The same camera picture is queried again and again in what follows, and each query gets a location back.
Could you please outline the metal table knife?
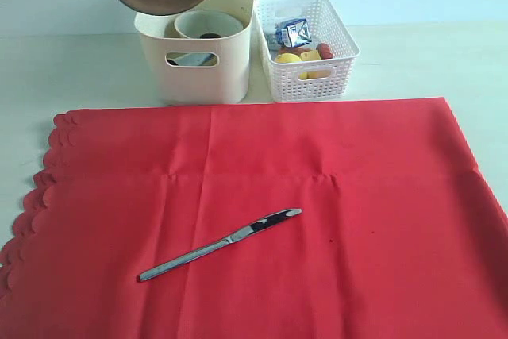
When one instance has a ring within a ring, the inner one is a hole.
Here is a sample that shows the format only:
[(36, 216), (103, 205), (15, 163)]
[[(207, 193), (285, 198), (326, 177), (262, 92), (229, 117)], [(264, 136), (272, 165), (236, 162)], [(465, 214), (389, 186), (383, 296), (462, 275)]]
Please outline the metal table knife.
[(182, 266), (184, 264), (188, 264), (194, 260), (197, 260), (200, 257), (206, 256), (215, 252), (219, 249), (222, 249), (226, 246), (237, 243), (238, 241), (242, 241), (247, 237), (253, 236), (257, 233), (260, 233), (266, 229), (269, 229), (281, 222), (287, 221), (293, 217), (296, 217), (302, 213), (302, 209), (300, 208), (292, 208), (278, 211), (273, 214), (269, 214), (261, 219), (258, 219), (250, 224), (240, 228), (239, 230), (231, 233), (230, 235), (223, 237), (222, 239), (215, 241), (211, 244), (202, 246), (201, 248), (197, 248), (191, 252), (185, 253), (181, 256), (176, 257), (173, 260), (169, 260), (163, 264), (159, 264), (154, 268), (150, 268), (145, 272), (142, 272), (138, 275), (139, 282), (145, 282), (150, 279), (156, 278), (159, 275), (162, 275), (170, 270)]

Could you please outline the yellow lemon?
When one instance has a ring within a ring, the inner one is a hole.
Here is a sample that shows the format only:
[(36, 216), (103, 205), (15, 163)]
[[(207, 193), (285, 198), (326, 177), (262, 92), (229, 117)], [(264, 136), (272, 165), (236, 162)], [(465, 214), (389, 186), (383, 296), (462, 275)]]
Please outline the yellow lemon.
[[(275, 58), (275, 62), (277, 64), (294, 64), (294, 63), (301, 63), (302, 59), (300, 56), (298, 56), (294, 53), (284, 52), (284, 53), (280, 53), (277, 55), (277, 57)], [(302, 74), (300, 74), (298, 76), (298, 78), (301, 80), (306, 80), (306, 79), (308, 79), (308, 73), (303, 72)]]

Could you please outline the fried chicken nugget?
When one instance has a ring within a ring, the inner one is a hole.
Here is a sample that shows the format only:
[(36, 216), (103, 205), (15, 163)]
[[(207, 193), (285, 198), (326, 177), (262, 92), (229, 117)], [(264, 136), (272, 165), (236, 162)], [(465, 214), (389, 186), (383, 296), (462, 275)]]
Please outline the fried chicken nugget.
[(295, 54), (296, 56), (300, 56), (304, 52), (308, 52), (309, 48), (287, 48), (287, 47), (281, 47), (280, 50), (278, 50), (278, 55), (282, 55), (284, 53), (291, 53)]

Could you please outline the yellow cheese wedge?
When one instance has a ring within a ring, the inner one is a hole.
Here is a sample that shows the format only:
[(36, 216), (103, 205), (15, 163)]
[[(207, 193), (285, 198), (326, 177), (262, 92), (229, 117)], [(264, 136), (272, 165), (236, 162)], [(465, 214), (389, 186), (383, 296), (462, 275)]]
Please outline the yellow cheese wedge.
[[(302, 61), (319, 61), (321, 57), (316, 49), (309, 50), (308, 52), (304, 52), (300, 55)], [(320, 71), (309, 71), (308, 79), (322, 79), (329, 76), (329, 70), (320, 70)]]

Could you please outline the stainless steel cup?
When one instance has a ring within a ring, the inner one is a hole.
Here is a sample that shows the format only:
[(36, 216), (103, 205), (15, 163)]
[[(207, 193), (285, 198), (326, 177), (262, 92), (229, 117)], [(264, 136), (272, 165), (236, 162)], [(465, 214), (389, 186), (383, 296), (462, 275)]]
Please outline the stainless steel cup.
[[(179, 33), (176, 31), (174, 22), (170, 21), (164, 30), (164, 37), (165, 38), (180, 38)], [(166, 56), (167, 61), (171, 65), (178, 65), (178, 60), (180, 57), (184, 56), (185, 52), (169, 52)]]

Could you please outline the red toy sausage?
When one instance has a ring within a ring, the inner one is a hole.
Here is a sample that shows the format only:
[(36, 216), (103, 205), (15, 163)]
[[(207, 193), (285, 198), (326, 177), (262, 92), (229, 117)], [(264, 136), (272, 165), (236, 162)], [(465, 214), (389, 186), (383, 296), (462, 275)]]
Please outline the red toy sausage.
[(330, 60), (334, 58), (334, 54), (330, 46), (326, 43), (320, 43), (317, 45), (317, 51), (322, 60)]

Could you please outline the blue white milk carton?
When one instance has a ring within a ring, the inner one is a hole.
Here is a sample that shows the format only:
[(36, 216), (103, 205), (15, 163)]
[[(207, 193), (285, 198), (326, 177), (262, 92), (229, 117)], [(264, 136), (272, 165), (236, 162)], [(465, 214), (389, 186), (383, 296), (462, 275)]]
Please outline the blue white milk carton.
[(276, 23), (274, 30), (265, 33), (265, 40), (271, 50), (300, 48), (313, 41), (306, 18), (293, 18)]

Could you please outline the white ceramic bowl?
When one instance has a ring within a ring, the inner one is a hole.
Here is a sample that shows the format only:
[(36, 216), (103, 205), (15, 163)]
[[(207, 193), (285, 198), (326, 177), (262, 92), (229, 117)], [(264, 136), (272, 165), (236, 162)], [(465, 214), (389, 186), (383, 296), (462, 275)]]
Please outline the white ceramic bowl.
[[(217, 33), (223, 37), (230, 37), (241, 32), (243, 24), (235, 17), (212, 10), (194, 10), (183, 13), (175, 19), (176, 31), (183, 38), (199, 39), (203, 33)], [(207, 52), (187, 52), (180, 57), (177, 66), (202, 67), (214, 66), (217, 56)]]

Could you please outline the red table cloth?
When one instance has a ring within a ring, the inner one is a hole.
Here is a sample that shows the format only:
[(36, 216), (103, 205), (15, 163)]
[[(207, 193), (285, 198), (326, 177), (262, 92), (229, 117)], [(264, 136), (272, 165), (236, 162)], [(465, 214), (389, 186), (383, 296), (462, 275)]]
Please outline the red table cloth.
[(443, 98), (54, 122), (1, 251), (4, 338), (507, 335), (507, 218)]

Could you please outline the cream plastic storage bin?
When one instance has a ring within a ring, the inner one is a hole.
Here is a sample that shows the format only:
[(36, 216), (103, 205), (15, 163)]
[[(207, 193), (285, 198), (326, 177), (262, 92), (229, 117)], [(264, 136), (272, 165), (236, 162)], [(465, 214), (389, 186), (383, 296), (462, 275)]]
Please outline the cream plastic storage bin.
[[(219, 39), (165, 38), (170, 21), (183, 14), (154, 16), (138, 13), (134, 25), (145, 58), (159, 85), (162, 99), (169, 104), (230, 104), (247, 93), (250, 65), (250, 42), (254, 0), (203, 0), (194, 10), (227, 13), (244, 28), (230, 37)], [(169, 52), (207, 52), (217, 56), (214, 66), (173, 66)]]

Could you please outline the white perforated plastic basket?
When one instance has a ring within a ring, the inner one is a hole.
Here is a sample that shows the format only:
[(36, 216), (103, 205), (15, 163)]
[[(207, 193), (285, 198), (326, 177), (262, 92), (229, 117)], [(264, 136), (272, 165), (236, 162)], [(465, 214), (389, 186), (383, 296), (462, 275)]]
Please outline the white perforated plastic basket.
[[(254, 15), (261, 63), (275, 101), (317, 101), (344, 93), (360, 49), (330, 0), (256, 0)], [(295, 18), (308, 22), (311, 42), (304, 48), (312, 56), (324, 44), (331, 52), (329, 59), (275, 61), (278, 50), (267, 44), (267, 36), (279, 23)]]

